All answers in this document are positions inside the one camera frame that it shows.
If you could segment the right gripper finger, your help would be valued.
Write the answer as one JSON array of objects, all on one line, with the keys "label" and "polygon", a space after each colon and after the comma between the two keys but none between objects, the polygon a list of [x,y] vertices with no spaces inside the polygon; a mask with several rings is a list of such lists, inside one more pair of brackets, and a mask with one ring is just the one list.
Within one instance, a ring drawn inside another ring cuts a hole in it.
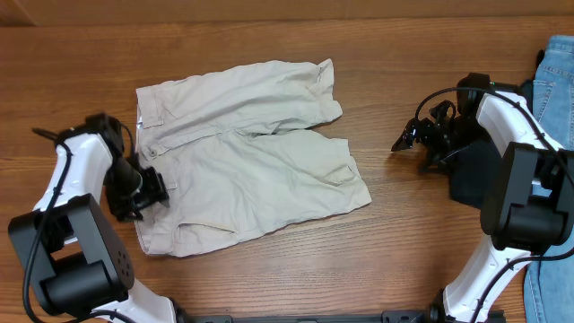
[{"label": "right gripper finger", "polygon": [[398,152],[411,149],[413,147],[413,143],[417,139],[417,135],[418,135],[418,121],[416,118],[412,118],[407,122],[407,124],[404,127],[404,131],[392,145],[391,151]]},{"label": "right gripper finger", "polygon": [[467,146],[456,148],[449,152],[428,149],[425,161],[420,165],[421,173],[450,173],[457,164],[457,156]]}]

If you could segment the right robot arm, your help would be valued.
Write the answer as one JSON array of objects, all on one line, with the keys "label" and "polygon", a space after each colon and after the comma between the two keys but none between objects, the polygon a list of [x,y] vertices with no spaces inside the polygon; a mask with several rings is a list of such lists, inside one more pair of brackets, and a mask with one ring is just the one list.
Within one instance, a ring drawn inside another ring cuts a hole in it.
[{"label": "right robot arm", "polygon": [[462,153],[477,142],[501,158],[480,207],[483,237],[458,277],[426,310],[393,310],[385,322],[503,322],[491,306],[516,274],[573,228],[573,153],[547,135],[521,89],[470,73],[430,115],[413,117],[393,144],[395,152],[422,144],[425,172],[453,174]]}]

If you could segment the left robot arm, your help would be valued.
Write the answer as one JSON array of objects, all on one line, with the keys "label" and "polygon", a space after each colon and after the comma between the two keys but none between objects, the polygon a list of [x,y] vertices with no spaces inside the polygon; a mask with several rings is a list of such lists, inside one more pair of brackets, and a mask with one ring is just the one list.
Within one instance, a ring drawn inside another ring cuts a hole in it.
[{"label": "left robot arm", "polygon": [[120,222],[143,218],[144,208],[167,205],[162,175],[143,167],[130,132],[107,114],[59,133],[35,129],[52,141],[57,164],[43,197],[27,214],[13,218],[8,234],[22,267],[23,308],[37,322],[30,301],[50,316],[73,322],[187,322],[172,299],[135,278],[122,240],[100,208],[105,197]]}]

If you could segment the beige shorts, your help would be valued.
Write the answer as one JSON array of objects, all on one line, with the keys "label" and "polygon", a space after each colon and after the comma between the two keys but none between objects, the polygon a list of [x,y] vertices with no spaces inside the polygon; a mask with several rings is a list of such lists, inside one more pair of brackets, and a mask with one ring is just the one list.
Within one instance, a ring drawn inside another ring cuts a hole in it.
[{"label": "beige shorts", "polygon": [[344,138],[331,60],[268,61],[136,90],[136,150],[166,205],[135,225],[143,252],[184,258],[346,214],[370,192]]}]

